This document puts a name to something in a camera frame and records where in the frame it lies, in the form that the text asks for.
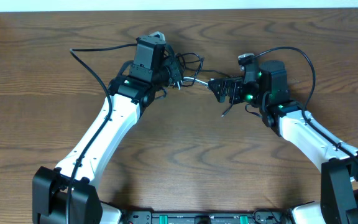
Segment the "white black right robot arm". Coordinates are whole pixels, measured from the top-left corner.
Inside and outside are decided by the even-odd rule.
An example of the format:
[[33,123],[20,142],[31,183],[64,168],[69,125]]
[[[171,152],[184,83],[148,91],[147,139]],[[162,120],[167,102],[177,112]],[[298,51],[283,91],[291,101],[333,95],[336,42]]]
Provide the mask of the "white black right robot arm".
[[284,223],[358,223],[358,148],[346,144],[291,99],[284,63],[239,57],[244,75],[212,79],[208,88],[222,103],[245,103],[276,135],[294,144],[321,173],[321,199],[290,208]]

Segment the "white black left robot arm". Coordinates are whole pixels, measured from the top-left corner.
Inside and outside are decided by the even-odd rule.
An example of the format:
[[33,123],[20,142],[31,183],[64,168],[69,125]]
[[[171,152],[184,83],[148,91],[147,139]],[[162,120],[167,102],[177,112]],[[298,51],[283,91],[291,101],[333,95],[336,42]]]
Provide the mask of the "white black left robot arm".
[[119,223],[121,210],[98,197],[104,170],[123,137],[157,99],[157,92],[181,85],[183,78],[163,33],[142,35],[134,47],[134,59],[102,85],[104,104],[79,143],[54,169],[40,167],[35,173],[34,223]]

